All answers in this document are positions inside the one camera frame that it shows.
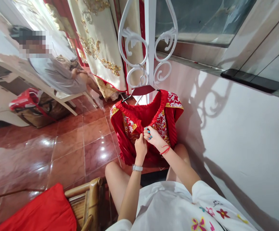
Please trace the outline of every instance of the ornate white coat rack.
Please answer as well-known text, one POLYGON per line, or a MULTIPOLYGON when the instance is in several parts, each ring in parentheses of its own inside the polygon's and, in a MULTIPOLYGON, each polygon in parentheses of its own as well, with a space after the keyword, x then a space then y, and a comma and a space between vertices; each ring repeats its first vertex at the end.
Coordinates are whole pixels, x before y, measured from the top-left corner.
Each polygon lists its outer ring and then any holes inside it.
MULTIPOLYGON (((146 40, 144 40, 141 35, 133 32, 129 28, 124 29, 124 24, 127 18, 127 14, 129 12, 130 6, 132 4, 133 0, 128 0, 126 7, 123 11, 120 25, 119 25, 119 31, 118 31, 118 44, 119 44, 119 50, 120 54, 123 58, 123 60, 132 67, 132 69, 127 74, 127 83, 131 88, 139 87, 142 85, 151 85, 155 87, 155 85, 159 82, 164 81, 171 72, 171 64, 167 60, 170 58, 172 53, 174 52, 174 49, 177 44, 178 39, 178 22, 175 15, 175 11, 173 9, 172 3, 170 0, 166 0, 167 6, 169 8, 169 12, 172 18, 172 21, 174 23, 174 27, 170 30, 162 33, 157 40, 155 40, 155 21, 156 21, 156 0, 145 0, 145 37, 146 40), (123 49, 122 49, 122 37, 125 37, 125 49, 126 54, 128 56, 132 55, 132 52, 129 51, 128 46, 131 42, 131 47, 134 47, 137 42, 142 42, 146 49, 146 56, 144 60, 140 64, 132 64, 130 63, 126 56, 124 55, 123 49), (168 44, 168 46, 165 48, 166 51, 168 51, 171 47, 171 52, 167 55, 164 59, 159 59, 156 55, 156 47, 162 39, 165 40, 165 42, 168 44), (154 69, 154 58, 160 62, 154 69), (131 73, 135 70, 142 70, 142 66, 146 64, 146 69, 144 70, 144 76, 145 81, 144 84, 142 81, 140 81, 139 85, 134 86, 131 84, 130 78, 131 73), (159 67, 163 64, 169 65, 169 72, 162 76, 162 71, 159 70, 159 67)), ((149 94, 149 97, 147 97, 147 104, 152 101, 152 94, 149 94)))

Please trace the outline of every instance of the red collar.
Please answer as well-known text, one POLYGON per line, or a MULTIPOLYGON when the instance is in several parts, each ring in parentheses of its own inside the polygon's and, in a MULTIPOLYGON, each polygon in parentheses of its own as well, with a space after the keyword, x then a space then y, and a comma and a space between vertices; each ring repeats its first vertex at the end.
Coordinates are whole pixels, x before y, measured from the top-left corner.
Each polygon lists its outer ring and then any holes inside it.
POLYGON ((142 121, 134 115, 133 110, 149 110, 149 108, 152 107, 159 107, 157 113, 154 115, 152 121, 149 124, 150 126, 152 126, 154 123, 156 123, 159 114, 164 110, 168 99, 167 97, 168 91, 161 90, 156 94, 153 101, 147 105, 128 105, 126 103, 122 103, 122 101, 119 101, 118 103, 116 103, 116 107, 134 122, 135 129, 139 128, 140 131, 143 131, 144 128, 142 126, 142 121))

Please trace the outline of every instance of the window glass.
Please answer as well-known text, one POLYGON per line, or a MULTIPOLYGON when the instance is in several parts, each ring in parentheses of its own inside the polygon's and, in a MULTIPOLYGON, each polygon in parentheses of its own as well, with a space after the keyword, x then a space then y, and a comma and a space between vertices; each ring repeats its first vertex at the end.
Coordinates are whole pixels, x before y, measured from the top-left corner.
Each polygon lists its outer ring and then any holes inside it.
MULTIPOLYGON (((256 0, 172 0, 178 40, 228 47, 256 0)), ((156 37, 173 22, 165 0, 157 0, 156 37)))

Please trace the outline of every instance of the white shirt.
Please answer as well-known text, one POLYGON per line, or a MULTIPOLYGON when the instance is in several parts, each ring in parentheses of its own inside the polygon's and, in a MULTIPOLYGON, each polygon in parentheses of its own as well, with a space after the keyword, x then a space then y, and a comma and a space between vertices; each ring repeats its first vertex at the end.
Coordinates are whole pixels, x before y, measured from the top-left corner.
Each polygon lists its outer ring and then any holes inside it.
POLYGON ((192 188, 174 181, 156 182, 139 191, 134 224, 123 219, 107 231, 114 230, 256 230, 225 198, 203 181, 192 188))

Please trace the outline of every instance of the red bag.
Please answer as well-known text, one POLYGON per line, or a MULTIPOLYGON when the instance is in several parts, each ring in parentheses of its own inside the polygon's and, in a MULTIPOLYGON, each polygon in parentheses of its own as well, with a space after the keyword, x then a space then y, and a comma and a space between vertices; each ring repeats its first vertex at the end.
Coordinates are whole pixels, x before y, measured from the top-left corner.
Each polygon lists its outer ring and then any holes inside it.
POLYGON ((27 90, 22 92, 17 99, 9 103, 9 108, 12 111, 14 111, 16 108, 36 107, 45 117, 48 117, 53 121, 56 121, 54 118, 46 114, 42 107, 38 105, 42 93, 43 91, 41 90, 35 88, 28 88, 27 90))

